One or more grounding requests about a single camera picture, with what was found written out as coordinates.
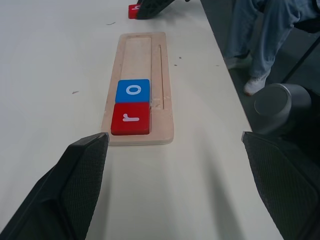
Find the white sneaker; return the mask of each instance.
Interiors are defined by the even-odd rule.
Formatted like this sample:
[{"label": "white sneaker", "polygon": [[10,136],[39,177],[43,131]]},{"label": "white sneaker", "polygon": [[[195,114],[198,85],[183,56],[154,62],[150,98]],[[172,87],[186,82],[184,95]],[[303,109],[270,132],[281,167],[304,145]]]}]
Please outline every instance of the white sneaker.
[{"label": "white sneaker", "polygon": [[270,70],[260,77],[251,77],[250,80],[244,86],[244,93],[248,96],[252,96],[256,92],[265,87],[267,77],[270,74]]},{"label": "white sneaker", "polygon": [[244,69],[251,66],[252,63],[252,56],[249,53],[246,58],[238,58],[238,57],[230,57],[225,58],[225,65],[230,69]]}]

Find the letter o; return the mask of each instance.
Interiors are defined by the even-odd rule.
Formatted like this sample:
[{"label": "letter o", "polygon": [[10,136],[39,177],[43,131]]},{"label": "letter o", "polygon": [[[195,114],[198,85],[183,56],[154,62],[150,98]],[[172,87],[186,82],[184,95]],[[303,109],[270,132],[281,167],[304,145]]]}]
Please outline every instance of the letter o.
[{"label": "letter o", "polygon": [[130,85],[126,88],[125,91],[129,95],[137,95],[141,92],[141,87],[139,85]]}]

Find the wooden tray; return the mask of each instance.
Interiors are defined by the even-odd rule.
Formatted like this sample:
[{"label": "wooden tray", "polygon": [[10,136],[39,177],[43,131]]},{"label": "wooden tray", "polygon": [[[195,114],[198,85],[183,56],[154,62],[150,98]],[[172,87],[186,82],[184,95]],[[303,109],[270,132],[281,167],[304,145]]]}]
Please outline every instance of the wooden tray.
[{"label": "wooden tray", "polygon": [[[149,79],[151,85],[151,122],[148,135],[111,134],[111,121],[119,80]],[[109,145],[168,144],[174,138],[166,34],[129,33],[120,36],[106,99],[102,132],[108,132]]]}]

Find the table surface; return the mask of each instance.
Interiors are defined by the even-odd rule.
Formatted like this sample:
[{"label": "table surface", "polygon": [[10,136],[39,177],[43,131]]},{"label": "table surface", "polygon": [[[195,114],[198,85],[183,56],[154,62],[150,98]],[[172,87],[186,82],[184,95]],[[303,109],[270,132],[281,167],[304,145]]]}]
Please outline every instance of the table surface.
[{"label": "table surface", "polygon": [[130,4],[1,1],[0,230],[69,144],[100,131],[119,36],[165,32],[174,140],[109,147],[87,239],[282,239],[257,192],[241,142],[250,126],[201,2],[176,0],[150,20],[128,19]]}]

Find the red object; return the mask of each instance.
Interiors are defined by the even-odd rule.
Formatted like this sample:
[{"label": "red object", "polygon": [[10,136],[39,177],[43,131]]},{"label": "red object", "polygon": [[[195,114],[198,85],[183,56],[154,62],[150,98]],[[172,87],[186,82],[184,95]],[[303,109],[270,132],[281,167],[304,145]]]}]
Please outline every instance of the red object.
[{"label": "red object", "polygon": [[114,105],[112,135],[146,135],[150,133],[150,105],[148,102],[116,103]]},{"label": "red object", "polygon": [[137,18],[137,14],[140,8],[140,4],[134,4],[134,5],[129,5],[129,18],[130,19],[136,19]]}]

